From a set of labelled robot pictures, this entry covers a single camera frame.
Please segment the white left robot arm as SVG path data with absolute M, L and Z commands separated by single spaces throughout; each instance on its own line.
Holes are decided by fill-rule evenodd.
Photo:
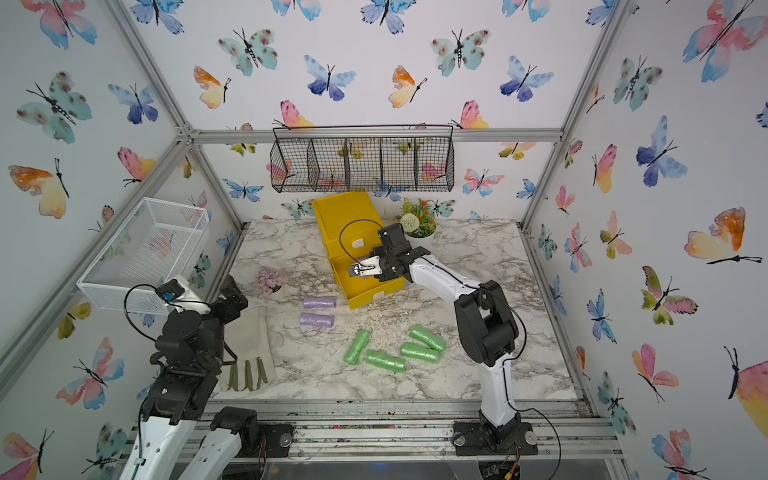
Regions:
M 202 300 L 176 276 L 154 290 L 167 306 L 161 333 L 153 338 L 151 364 L 159 375 L 138 410 L 137 433 L 123 479 L 168 479 L 200 421 L 222 370 L 238 356 L 225 340 L 225 328 L 248 305 L 232 277 L 211 302 Z M 236 458 L 261 459 L 266 438 L 253 410 L 224 407 L 211 422 L 184 479 L 218 479 Z

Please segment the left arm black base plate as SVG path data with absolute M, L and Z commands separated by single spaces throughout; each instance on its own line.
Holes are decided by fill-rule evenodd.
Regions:
M 251 409 L 227 406 L 210 424 L 208 444 L 232 443 L 235 458 L 287 458 L 293 443 L 295 427 L 290 423 L 264 423 Z

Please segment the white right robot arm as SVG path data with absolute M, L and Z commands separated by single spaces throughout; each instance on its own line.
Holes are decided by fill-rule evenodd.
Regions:
M 403 278 L 452 304 L 460 344 L 478 366 L 481 419 L 495 429 L 519 424 L 520 411 L 506 370 L 513 361 L 519 329 L 502 287 L 462 276 L 428 249 L 411 246 L 400 224 L 380 228 L 378 236 L 381 244 L 368 256 L 351 258 L 349 275 L 380 282 Z

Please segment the yellow plastic drawer unit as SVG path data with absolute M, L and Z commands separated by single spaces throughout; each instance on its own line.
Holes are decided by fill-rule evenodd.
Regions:
M 356 260 L 367 258 L 382 245 L 383 222 L 366 192 L 347 192 L 312 201 L 334 280 L 350 309 L 373 303 L 405 287 L 403 278 L 380 282 L 375 277 L 351 276 Z

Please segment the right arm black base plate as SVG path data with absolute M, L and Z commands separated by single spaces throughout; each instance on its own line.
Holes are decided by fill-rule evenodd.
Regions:
M 503 427 L 489 422 L 455 422 L 451 444 L 458 456 L 537 455 L 538 438 L 530 423 L 511 421 Z

